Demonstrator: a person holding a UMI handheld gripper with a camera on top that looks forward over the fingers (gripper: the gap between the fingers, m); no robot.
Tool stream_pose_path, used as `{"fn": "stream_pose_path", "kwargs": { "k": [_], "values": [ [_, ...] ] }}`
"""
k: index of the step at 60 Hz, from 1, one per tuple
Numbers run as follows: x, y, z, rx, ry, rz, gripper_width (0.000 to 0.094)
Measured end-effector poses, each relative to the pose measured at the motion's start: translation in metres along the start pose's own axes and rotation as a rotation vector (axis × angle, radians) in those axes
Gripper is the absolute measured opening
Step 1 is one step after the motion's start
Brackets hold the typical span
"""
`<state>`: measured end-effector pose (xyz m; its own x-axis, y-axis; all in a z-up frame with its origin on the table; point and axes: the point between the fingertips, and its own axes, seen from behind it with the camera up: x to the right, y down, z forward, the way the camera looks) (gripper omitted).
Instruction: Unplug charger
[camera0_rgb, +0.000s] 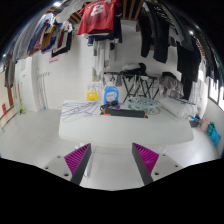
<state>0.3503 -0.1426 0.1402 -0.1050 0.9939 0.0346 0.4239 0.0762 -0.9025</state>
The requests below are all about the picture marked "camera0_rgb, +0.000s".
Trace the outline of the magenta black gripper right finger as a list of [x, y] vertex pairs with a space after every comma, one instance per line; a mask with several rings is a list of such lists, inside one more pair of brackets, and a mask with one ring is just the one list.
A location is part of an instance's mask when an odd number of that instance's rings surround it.
[[137, 143], [132, 144], [132, 155], [137, 164], [140, 176], [145, 185], [153, 182], [151, 176], [152, 170], [159, 158], [159, 155], [154, 151], [141, 146]]

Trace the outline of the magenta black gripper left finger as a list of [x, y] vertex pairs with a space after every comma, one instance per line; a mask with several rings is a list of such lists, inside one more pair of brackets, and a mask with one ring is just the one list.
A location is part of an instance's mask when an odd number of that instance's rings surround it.
[[72, 174], [72, 183], [76, 185], [81, 183], [91, 153], [91, 144], [86, 144], [64, 157]]

